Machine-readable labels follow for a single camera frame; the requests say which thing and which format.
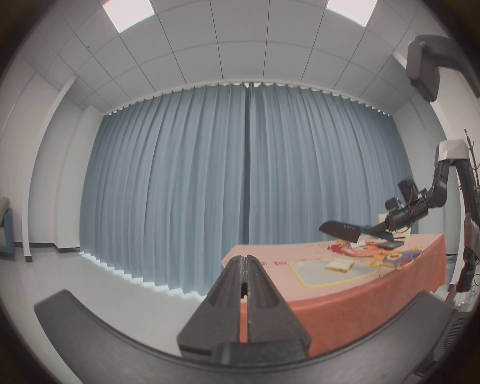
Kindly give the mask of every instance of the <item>ceiling light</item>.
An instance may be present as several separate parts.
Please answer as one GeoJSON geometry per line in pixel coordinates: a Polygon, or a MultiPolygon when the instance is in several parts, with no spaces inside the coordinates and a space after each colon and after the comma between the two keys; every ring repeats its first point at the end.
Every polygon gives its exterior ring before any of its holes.
{"type": "Polygon", "coordinates": [[[118,33],[155,14],[150,0],[110,0],[103,9],[118,33]]]}
{"type": "Polygon", "coordinates": [[[378,0],[328,0],[327,9],[365,27],[378,0]]]}

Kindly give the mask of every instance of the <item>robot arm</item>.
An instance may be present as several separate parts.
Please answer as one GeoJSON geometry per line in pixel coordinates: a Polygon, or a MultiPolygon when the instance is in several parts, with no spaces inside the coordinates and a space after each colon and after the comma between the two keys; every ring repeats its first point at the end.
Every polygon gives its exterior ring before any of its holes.
{"type": "Polygon", "coordinates": [[[463,139],[445,140],[438,144],[435,156],[435,172],[431,188],[418,192],[411,178],[399,183],[406,206],[401,208],[394,204],[396,199],[385,203],[389,213],[384,223],[372,228],[374,230],[395,231],[410,227],[414,222],[427,216],[429,208],[445,205],[447,200],[447,181],[450,167],[455,167],[460,180],[465,204],[465,265],[457,284],[458,292],[467,292],[475,274],[475,261],[480,255],[480,212],[477,187],[468,157],[468,147],[463,139]]]}

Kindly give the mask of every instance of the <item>black knife blade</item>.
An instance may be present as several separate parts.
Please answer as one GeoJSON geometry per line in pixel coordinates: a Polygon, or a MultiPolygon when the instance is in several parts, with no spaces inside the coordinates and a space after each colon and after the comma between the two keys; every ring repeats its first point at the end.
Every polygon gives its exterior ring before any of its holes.
{"type": "Polygon", "coordinates": [[[351,243],[356,243],[362,232],[358,225],[340,223],[339,221],[326,221],[318,230],[351,243]]]}

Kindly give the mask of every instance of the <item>sofa cushion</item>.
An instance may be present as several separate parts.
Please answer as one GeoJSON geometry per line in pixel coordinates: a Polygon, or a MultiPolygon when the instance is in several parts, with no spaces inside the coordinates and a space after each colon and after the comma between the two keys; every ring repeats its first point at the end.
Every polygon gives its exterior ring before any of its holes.
{"type": "Polygon", "coordinates": [[[0,225],[3,223],[3,217],[8,208],[10,208],[10,199],[8,197],[2,197],[0,199],[0,225]]]}

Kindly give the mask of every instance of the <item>baseboard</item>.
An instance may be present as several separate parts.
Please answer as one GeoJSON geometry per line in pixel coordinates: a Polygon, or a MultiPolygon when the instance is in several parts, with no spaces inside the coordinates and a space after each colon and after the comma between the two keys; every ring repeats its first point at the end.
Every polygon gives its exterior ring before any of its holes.
{"type": "MultiPolygon", "coordinates": [[[[30,244],[30,248],[54,248],[55,247],[54,243],[29,243],[29,244],[30,244]]],[[[13,246],[23,248],[24,245],[21,241],[14,241],[13,246]]]]}
{"type": "MultiPolygon", "coordinates": [[[[14,241],[13,242],[14,247],[22,248],[23,243],[21,241],[14,241]]],[[[55,250],[58,253],[67,253],[67,252],[80,252],[80,247],[76,248],[59,248],[55,245],[55,243],[30,243],[30,248],[55,248],[55,250]]]]}
{"type": "Polygon", "coordinates": [[[67,253],[67,252],[80,252],[80,247],[76,248],[59,248],[55,244],[53,244],[54,248],[58,253],[67,253]]]}

